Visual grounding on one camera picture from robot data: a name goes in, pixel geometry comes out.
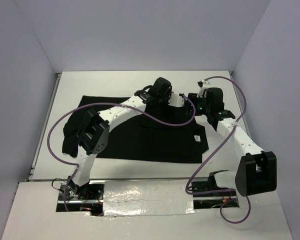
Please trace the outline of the black long sleeve shirt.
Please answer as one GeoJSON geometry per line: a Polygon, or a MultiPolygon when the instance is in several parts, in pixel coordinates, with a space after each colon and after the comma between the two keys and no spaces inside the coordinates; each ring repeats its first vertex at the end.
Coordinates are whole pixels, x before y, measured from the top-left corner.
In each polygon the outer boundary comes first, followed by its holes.
{"type": "MultiPolygon", "coordinates": [[[[78,107],[93,103],[120,104],[128,97],[82,96],[78,107]]],[[[89,108],[73,113],[63,127],[62,153],[75,158],[78,155],[77,132],[89,108]]],[[[191,115],[181,107],[147,106],[145,112],[171,124],[187,122],[191,115]]],[[[137,115],[109,134],[108,145],[98,158],[139,160],[178,164],[202,163],[202,154],[209,150],[205,127],[195,119],[186,126],[170,127],[145,115],[137,115]]]]}

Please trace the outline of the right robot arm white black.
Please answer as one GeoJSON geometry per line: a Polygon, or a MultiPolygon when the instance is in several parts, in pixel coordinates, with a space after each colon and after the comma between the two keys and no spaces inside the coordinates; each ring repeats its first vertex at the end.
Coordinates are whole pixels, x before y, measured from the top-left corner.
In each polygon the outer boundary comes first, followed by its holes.
{"type": "Polygon", "coordinates": [[[197,116],[206,116],[207,122],[223,138],[213,151],[216,154],[229,143],[238,158],[236,172],[219,170],[211,172],[207,189],[195,190],[189,180],[186,192],[190,195],[214,195],[236,191],[243,197],[273,192],[277,189],[277,157],[265,151],[246,134],[239,125],[239,118],[225,109],[223,91],[218,87],[202,88],[199,93],[189,93],[187,98],[192,107],[187,111],[197,116]]]}

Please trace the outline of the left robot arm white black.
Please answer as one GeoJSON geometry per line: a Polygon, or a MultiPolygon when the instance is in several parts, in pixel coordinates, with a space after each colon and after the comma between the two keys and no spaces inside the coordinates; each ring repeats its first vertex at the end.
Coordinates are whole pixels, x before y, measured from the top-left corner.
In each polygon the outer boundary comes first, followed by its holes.
{"type": "Polygon", "coordinates": [[[125,121],[142,114],[151,104],[168,104],[171,93],[171,82],[159,77],[148,90],[138,90],[118,105],[99,112],[90,109],[85,113],[77,133],[78,166],[68,183],[72,196],[83,199],[88,194],[91,169],[97,155],[107,147],[110,132],[125,121]]]}

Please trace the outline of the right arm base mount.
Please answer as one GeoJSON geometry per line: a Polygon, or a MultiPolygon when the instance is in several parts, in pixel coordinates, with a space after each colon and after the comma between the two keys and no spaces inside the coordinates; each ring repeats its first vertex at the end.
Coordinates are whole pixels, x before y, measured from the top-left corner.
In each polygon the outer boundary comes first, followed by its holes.
{"type": "MultiPolygon", "coordinates": [[[[199,193],[199,192],[208,192],[212,190],[221,190],[223,188],[212,186],[209,183],[208,179],[204,179],[202,181],[193,181],[187,188],[187,190],[191,193],[199,193]]],[[[206,193],[206,194],[195,194],[193,195],[194,198],[210,198],[210,197],[218,197],[221,199],[228,199],[231,197],[236,197],[236,192],[227,191],[227,192],[215,192],[215,193],[206,193]]]]}

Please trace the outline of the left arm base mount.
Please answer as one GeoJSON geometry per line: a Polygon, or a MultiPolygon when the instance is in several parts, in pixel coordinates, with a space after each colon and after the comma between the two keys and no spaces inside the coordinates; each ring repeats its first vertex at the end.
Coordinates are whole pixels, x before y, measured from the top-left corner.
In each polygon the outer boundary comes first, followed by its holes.
{"type": "Polygon", "coordinates": [[[105,184],[90,182],[83,189],[83,193],[75,194],[70,187],[66,187],[66,181],[55,178],[51,187],[58,191],[56,212],[89,212],[92,216],[103,216],[103,203],[105,184]]]}

